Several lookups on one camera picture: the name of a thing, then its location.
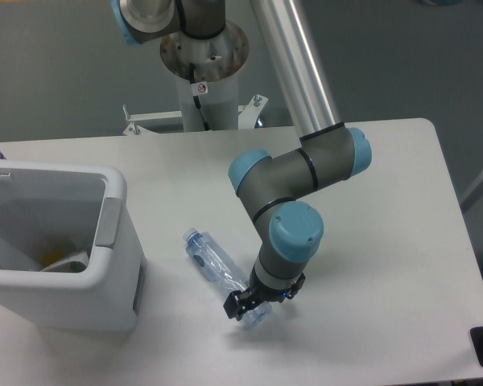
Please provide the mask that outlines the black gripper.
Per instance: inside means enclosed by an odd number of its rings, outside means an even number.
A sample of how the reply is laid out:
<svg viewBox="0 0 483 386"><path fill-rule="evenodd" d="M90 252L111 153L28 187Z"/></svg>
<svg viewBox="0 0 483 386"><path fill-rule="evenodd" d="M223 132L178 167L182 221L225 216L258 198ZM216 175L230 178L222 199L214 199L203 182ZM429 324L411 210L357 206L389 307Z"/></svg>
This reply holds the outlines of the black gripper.
<svg viewBox="0 0 483 386"><path fill-rule="evenodd" d="M306 280L304 273L285 289L273 289L264 285L257 277L250 278L249 289L234 290L226 298L223 308L229 319L241 321L244 314L264 302L283 302L292 299L303 287Z"/></svg>

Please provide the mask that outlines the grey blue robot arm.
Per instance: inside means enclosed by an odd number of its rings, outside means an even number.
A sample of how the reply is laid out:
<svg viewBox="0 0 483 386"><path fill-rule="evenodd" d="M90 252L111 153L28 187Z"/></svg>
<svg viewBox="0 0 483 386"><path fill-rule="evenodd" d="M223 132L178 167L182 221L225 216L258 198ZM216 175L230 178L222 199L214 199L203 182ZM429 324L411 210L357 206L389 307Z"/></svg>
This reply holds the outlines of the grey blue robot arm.
<svg viewBox="0 0 483 386"><path fill-rule="evenodd" d="M187 132L235 129L238 73L246 64L245 32L226 17L223 1L114 1L127 43L158 40L160 56L178 85ZM224 308L241 319L264 302L293 298L324 232L320 214L303 197L366 170L372 150L365 135L338 117L316 62L298 1L253 1L300 145L278 157L250 150L228 176L262 245L245 289L230 287Z"/></svg>

